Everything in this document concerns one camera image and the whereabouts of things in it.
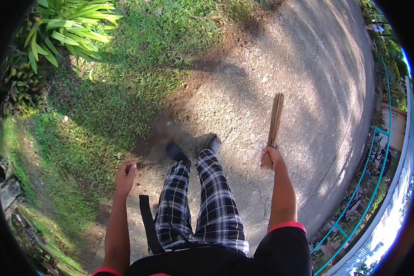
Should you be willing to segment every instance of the fence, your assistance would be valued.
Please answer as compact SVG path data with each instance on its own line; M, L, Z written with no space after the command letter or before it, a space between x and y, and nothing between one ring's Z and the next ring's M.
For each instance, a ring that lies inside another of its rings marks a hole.
M392 110L391 110L391 90L389 89L389 81L388 81L388 73L386 71L386 66L385 66L385 61L383 59L383 56L381 54L380 55L381 59L382 59L382 63L383 63L383 67L385 69L385 76L386 76L386 83L388 85L388 99L389 99L389 114L392 114ZM391 138L391 117L389 116L389 132L386 132L384 130L381 130L375 126L371 125L371 128L374 130L374 134L373 134L373 138L371 140L371 146L370 146L370 150L368 152L368 158L366 159L365 162L365 166L363 167L363 171L362 174L359 178L359 182L356 185L356 188L353 191L352 196L350 197L350 199L347 202L347 206L345 206L345 208L343 209L342 213L339 215L339 217L337 218L336 222L333 224L333 226L328 230L328 232L326 233L326 235L322 238L322 240L320 242L318 242L318 244L313 248L313 250L311 250L310 253L313 253L314 251L316 251L316 249L322 244L322 242L328 237L328 235L330 235L330 233L333 231L333 229L336 227L341 233L342 235L344 235L344 237L346 238L345 241L338 247L338 249L336 250L336 252L327 260L327 262L321 266L319 269L317 269L314 272L314 275L317 275L318 273L320 273L320 271L322 271L322 269L324 269L333 259L334 257L336 257L337 254L339 254L339 252L342 250L342 248L347 244L347 242L351 239L351 237L354 235L354 232L357 230L357 228L359 228L360 223L362 223L363 219L365 218L366 213L368 212L368 209L371 206L371 203L374 199L374 196L376 195L377 192L377 188L379 187L380 181L382 179L382 175L383 175L383 171L385 169L385 164L386 164L386 160L388 158L388 151L389 151L389 141ZM371 157L371 151L373 149L373 145L374 145L374 138L376 136L376 133L382 133L384 135L386 135L388 137L388 143L386 144L386 152L385 152L385 158L382 164L382 168L380 170L380 174L379 174L379 178L377 180L376 186L374 188L373 194L371 195L370 201L368 202L368 205L365 207L365 210L363 211L359 221L357 222L357 224L354 226L354 229L351 231L350 234L347 234L343 231L343 229L339 226L338 222L341 220L341 218L343 217L343 215L345 214L345 212L348 209L348 206L350 205L351 201L354 198L355 193L357 192L357 189L360 186L360 182L363 179L363 176L365 175L365 171L366 171L366 166L368 165L368 162L370 161L370 157Z

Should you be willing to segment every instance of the plaid pants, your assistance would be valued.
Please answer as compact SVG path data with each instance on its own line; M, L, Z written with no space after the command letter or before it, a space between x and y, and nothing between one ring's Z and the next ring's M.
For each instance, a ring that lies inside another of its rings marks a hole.
M190 167L180 161L167 173L159 199L155 229L160 244L164 249L186 241L221 245L247 256L248 242L236 202L222 167L211 150L199 153L196 169L201 181L201 208L196 232L192 230L187 200Z

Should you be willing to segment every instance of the broom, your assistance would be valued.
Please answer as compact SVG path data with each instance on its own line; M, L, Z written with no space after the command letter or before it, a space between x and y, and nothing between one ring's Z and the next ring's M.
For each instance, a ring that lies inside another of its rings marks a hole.
M281 125L282 109L284 107L284 94L277 93L273 99L273 107L271 108L270 132L268 133L267 146L278 148L278 135ZM270 155L266 153L261 161L261 168L272 170L273 162Z

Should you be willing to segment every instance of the corrugated metal sheet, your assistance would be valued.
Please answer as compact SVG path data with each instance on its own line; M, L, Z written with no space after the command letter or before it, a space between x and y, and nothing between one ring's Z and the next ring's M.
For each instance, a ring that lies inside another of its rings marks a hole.
M398 212L402 207L402 202L408 192L414 173L414 94L409 83L407 77L408 117L405 144L402 149L404 151L406 147L406 151L402 152L397 167L396 174L399 173L400 175L398 178L394 177L388 194L384 199L384 204L377 211L376 217L361 239L328 271L327 275L346 276L350 275L356 268L359 268L373 254L378 244L382 241L383 231L385 231L386 223L389 221L392 213Z

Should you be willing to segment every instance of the foot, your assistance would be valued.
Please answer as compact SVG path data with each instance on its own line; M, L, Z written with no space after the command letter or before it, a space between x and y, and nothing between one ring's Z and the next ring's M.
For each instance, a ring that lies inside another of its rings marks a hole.
M213 154L218 154L218 152L221 150L221 139L218 135L213 135L210 140L207 142L206 149L211 150Z
M176 162L180 162L183 160L189 166L192 164L190 159L184 154L181 148L175 144L174 142L169 142L166 146L166 154L170 159L175 160Z

